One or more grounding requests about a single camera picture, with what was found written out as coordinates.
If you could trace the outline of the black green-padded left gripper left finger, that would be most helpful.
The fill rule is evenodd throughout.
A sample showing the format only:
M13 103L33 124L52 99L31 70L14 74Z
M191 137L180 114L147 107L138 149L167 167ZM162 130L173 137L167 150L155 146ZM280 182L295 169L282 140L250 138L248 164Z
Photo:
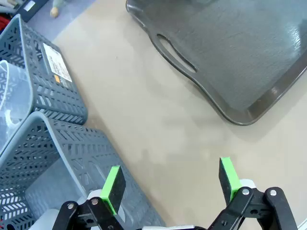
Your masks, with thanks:
M54 230L122 230L116 219L126 188L120 166L113 166L99 196L87 199L82 204L67 201L62 204Z

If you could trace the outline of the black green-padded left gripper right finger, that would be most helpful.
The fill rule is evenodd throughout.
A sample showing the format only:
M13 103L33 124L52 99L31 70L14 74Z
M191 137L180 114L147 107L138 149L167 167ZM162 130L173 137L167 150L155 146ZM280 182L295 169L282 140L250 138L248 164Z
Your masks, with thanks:
M210 230L238 230L245 219L256 219L263 230L296 230L297 225L284 191L270 187L265 192L243 186L229 157L219 160L219 181L226 208Z

